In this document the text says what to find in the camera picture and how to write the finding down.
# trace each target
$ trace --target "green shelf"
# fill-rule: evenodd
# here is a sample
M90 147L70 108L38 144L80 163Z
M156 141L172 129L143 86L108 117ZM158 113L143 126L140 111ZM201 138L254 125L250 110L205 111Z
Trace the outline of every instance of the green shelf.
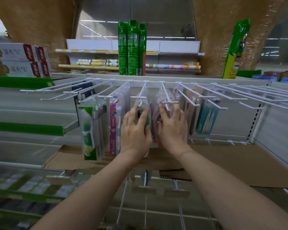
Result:
M36 215L36 214L30 214L30 213L23 213L23 212L0 209L0 218L3 218L3 217L5 217L5 218L8 217L11 219L17 219L17 220L25 221L25 222L37 222L43 216L42 215Z
M26 193L8 189L0 189L0 198L19 199L39 203L59 203L65 199L64 197L56 197L45 194Z
M54 86L51 78L45 77L0 77L0 88L39 89Z
M62 126L41 125L41 124L0 122L0 131L64 136L64 128Z

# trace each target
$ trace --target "left hand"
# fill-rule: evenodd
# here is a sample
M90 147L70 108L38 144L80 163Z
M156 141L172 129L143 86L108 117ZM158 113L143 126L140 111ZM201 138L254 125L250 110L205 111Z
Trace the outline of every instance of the left hand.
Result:
M133 159L136 164L145 156L152 143L150 125L144 129L149 110L145 109L139 118L138 124L135 124L137 111L138 106L134 106L124 116L120 152L120 154L129 154L128 157Z

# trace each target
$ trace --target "red and white toothpaste box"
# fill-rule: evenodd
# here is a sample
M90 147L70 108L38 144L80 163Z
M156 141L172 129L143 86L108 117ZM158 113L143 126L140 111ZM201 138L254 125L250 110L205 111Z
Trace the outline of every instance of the red and white toothpaste box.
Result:
M42 46L35 46L37 57L42 62L49 62L49 57L47 53L47 49Z
M49 70L37 61L0 61L0 76L50 77Z
M38 61L34 45L25 43L0 43L0 61Z

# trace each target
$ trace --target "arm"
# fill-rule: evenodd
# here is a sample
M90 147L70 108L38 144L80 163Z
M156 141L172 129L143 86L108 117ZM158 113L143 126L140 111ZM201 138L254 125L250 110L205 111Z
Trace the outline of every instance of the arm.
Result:
M132 108L124 116L121 153L47 213L32 230L97 229L119 186L146 154L152 142L150 126L144 131L148 110L142 113L135 125L137 108Z
M288 230L288 214L283 209L188 146L187 124L178 104L174 104L172 118L159 108L161 143L191 176L224 229Z

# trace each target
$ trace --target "hand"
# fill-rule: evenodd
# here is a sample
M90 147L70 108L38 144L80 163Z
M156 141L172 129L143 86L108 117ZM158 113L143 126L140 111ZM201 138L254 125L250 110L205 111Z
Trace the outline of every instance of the hand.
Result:
M179 108L179 104L174 104L173 108L173 116L169 118L164 106L160 104L162 123L157 122L159 140L171 154L182 151L188 140L188 124L184 112Z
M150 125L144 129L149 110L145 109L138 124L135 124L137 111L138 106L135 106L126 113L121 129L121 153L129 154L136 164L149 151L152 143Z

